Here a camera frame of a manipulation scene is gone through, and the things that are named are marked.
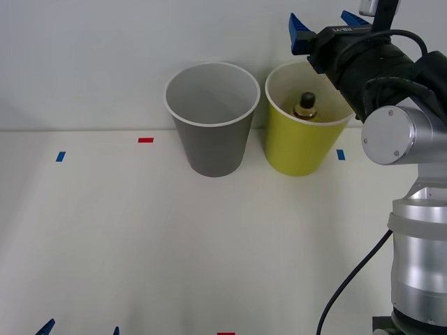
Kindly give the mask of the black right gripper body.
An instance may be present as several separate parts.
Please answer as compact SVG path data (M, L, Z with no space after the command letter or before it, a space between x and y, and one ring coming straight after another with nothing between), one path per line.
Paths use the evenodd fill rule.
M335 86L359 86L391 72L390 38L364 39L372 25L326 27L306 32L309 63Z

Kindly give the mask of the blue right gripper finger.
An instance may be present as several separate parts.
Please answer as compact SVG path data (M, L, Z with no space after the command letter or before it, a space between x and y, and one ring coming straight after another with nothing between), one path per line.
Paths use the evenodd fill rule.
M370 25L370 23L368 21L362 19L361 17L358 17L357 15L355 15L351 12L348 12L347 10L342 11L341 19L348 26L352 26L352 27L364 26L364 25L369 26Z
M288 31L293 55L310 55L314 51L317 34L308 29L294 13L289 17Z

